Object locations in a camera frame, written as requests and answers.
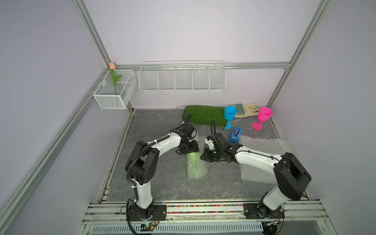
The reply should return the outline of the green plastic wine glass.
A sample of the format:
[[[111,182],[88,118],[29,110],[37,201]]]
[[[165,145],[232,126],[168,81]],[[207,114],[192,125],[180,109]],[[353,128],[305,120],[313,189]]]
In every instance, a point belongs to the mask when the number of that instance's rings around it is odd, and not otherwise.
[[[187,155],[187,170],[189,179],[199,179],[203,176],[202,165],[200,164],[199,153],[190,153]]]

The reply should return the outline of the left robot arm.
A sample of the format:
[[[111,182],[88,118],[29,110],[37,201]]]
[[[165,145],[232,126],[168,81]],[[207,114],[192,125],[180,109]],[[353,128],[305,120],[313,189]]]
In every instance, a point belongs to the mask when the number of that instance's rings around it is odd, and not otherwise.
[[[179,155],[199,152],[198,141],[193,136],[195,128],[189,124],[191,117],[192,114],[188,114],[181,125],[159,139],[137,142],[131,152],[125,165],[126,180],[134,189],[134,207],[141,219],[149,219],[153,215],[154,199],[150,181],[156,173],[159,157],[174,148],[177,148]]]

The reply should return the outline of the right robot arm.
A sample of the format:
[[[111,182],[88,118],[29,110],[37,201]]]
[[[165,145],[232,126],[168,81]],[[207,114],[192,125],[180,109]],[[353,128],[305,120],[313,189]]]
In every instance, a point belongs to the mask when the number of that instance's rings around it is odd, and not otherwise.
[[[200,159],[251,165],[274,174],[277,186],[265,193],[249,212],[254,217],[270,218],[283,209],[284,203],[306,197],[305,190],[311,181],[310,174],[294,154],[268,154],[241,144],[232,144],[217,133],[214,119],[211,121],[211,135],[205,139],[204,153]]]

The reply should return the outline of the blue plastic wine glass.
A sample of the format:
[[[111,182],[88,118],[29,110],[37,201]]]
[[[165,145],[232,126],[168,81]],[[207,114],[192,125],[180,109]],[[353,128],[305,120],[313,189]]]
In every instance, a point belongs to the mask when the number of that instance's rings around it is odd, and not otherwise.
[[[227,106],[224,110],[224,118],[226,120],[226,126],[224,129],[230,129],[232,127],[230,121],[232,121],[237,114],[236,107],[233,106]]]

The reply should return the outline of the bubble wrap sheet stack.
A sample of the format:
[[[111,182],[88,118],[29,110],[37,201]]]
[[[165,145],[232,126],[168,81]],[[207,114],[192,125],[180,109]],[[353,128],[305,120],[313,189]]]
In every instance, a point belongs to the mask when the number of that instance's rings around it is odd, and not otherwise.
[[[295,149],[282,138],[278,139],[259,139],[248,136],[241,136],[239,143],[256,151],[265,152],[269,154],[284,155],[286,152],[296,154]],[[255,166],[241,164],[240,165],[241,178],[256,183],[277,184],[274,173],[257,168]]]

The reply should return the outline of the pink plastic wine glass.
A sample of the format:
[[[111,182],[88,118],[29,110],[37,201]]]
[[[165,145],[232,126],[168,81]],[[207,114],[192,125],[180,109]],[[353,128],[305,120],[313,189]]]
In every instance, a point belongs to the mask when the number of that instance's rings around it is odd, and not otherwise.
[[[273,111],[267,107],[261,107],[258,112],[258,121],[252,124],[252,127],[255,130],[262,130],[262,123],[269,120],[273,115]]]

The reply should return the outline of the blue tape dispenser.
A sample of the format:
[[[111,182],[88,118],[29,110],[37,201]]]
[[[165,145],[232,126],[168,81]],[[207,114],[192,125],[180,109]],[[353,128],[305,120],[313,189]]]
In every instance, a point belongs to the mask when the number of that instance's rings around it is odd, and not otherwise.
[[[242,129],[239,127],[235,127],[229,138],[229,142],[232,144],[237,144],[241,134],[242,134]]]

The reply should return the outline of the green artificial grass mat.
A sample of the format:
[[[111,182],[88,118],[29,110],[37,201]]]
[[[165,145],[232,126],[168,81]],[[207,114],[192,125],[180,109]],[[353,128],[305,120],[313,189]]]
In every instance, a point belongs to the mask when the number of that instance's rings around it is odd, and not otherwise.
[[[212,119],[214,119],[217,126],[224,127],[227,124],[224,111],[224,107],[189,105],[185,107],[182,119],[185,120],[191,114],[191,122],[210,125]]]

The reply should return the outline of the beige work glove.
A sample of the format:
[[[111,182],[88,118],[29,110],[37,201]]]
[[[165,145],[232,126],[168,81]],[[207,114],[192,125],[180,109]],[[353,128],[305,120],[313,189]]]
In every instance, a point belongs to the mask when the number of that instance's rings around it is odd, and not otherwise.
[[[232,104],[232,107],[235,107],[237,110],[236,118],[246,118],[246,117],[252,117],[257,116],[260,108],[255,106],[253,103],[251,104]]]

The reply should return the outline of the white mesh corner basket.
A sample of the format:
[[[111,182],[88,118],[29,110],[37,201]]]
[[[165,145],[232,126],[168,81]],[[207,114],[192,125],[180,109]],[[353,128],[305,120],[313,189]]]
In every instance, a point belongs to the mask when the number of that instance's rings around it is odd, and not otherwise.
[[[127,109],[136,85],[132,70],[109,70],[93,96],[101,109]]]

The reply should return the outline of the artificial tulip flower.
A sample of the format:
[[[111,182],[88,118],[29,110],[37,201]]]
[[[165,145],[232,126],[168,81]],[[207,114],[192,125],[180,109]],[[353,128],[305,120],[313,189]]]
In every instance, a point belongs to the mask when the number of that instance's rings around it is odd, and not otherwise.
[[[109,69],[110,69],[110,73],[111,73],[112,80],[113,80],[115,95],[117,95],[117,82],[121,79],[122,74],[120,74],[120,75],[115,74],[116,65],[115,65],[114,62],[109,63]]]

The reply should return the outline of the white vent grille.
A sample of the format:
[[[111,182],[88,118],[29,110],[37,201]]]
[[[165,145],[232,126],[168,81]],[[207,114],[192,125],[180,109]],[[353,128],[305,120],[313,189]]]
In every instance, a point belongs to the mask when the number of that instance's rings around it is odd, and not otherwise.
[[[153,234],[215,234],[237,232],[263,232],[261,222],[223,222],[223,223],[160,223],[156,228],[147,230],[145,224],[132,226],[139,235]],[[127,235],[132,234],[127,224],[96,225],[92,235]]]

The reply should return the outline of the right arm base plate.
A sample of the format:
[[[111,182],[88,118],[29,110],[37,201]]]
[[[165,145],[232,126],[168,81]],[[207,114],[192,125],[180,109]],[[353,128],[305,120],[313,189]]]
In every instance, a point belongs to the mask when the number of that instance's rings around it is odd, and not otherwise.
[[[276,210],[271,210],[264,204],[245,203],[243,205],[246,219],[284,219],[285,213],[282,206]]]

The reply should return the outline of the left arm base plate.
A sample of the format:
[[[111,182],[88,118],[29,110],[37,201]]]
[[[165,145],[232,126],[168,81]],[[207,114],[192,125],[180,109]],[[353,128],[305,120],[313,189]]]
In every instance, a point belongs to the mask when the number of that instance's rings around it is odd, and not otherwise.
[[[129,221],[165,221],[167,216],[167,205],[151,205],[146,209],[135,205],[129,205],[127,209]]]

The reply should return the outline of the aluminium front rail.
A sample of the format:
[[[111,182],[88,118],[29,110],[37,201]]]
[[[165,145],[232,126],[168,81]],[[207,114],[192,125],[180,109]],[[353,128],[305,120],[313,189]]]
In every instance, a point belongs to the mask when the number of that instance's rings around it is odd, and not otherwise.
[[[164,222],[222,222],[245,221],[248,211],[244,204],[250,201],[169,201],[155,203],[154,210],[163,206],[166,209],[159,213]],[[329,220],[329,216],[320,201],[288,201],[278,212],[283,212],[286,221]],[[83,224],[121,223],[125,221],[124,203],[91,204],[84,215]]]

